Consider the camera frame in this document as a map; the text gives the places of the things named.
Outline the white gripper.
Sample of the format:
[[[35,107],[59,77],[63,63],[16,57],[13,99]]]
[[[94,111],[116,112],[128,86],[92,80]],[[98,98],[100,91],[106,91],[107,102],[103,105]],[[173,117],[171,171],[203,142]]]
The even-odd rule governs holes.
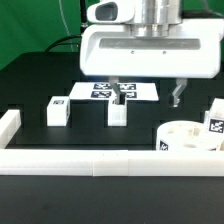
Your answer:
[[[175,108],[186,78],[213,78],[219,72],[221,40],[220,19],[185,19],[162,38],[134,37],[128,25],[92,25],[82,37],[80,68],[89,76],[177,78],[169,97]],[[115,104],[124,105],[118,77],[110,77],[109,84]]]

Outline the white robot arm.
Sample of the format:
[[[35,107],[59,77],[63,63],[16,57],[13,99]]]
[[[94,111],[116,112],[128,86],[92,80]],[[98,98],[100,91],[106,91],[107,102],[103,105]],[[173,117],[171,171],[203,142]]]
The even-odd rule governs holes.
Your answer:
[[[100,0],[87,18],[80,69],[107,76],[117,102],[123,97],[119,77],[174,78],[171,102],[177,106],[189,78],[220,71],[224,18],[189,18],[182,0]]]

